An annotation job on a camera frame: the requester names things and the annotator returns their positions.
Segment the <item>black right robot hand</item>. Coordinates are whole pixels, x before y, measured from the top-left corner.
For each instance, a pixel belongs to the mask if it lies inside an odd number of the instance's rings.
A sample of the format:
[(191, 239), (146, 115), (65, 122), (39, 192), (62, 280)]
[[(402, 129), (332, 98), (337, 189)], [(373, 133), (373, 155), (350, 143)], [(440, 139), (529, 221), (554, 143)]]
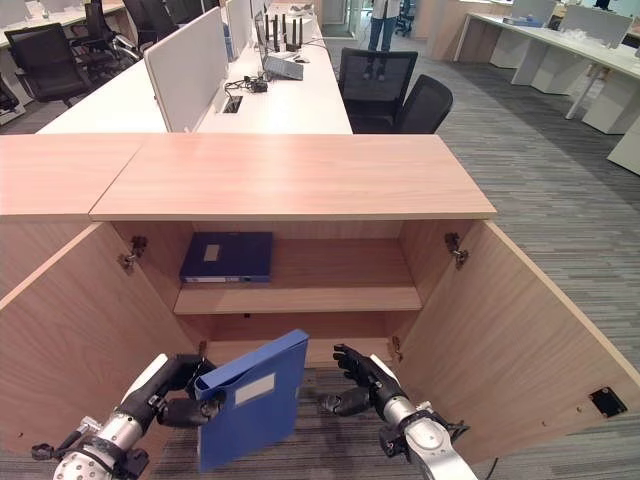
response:
[(356, 386), (342, 393), (322, 395), (319, 400), (321, 407), (340, 417), (374, 408), (380, 419), (385, 421), (387, 403), (395, 397), (406, 396), (398, 380), (371, 357), (346, 344), (337, 344), (333, 349), (333, 359), (343, 370), (344, 377), (354, 381)]

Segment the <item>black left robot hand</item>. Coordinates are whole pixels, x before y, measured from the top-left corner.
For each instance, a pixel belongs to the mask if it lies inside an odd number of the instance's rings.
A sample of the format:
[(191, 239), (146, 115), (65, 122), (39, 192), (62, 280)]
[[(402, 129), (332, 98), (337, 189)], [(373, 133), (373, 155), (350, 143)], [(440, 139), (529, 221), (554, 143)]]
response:
[(115, 411), (135, 420), (144, 433), (153, 421), (180, 429), (203, 426), (219, 414), (225, 400), (223, 394), (196, 398), (196, 381), (215, 369), (196, 354), (161, 354), (130, 386)]

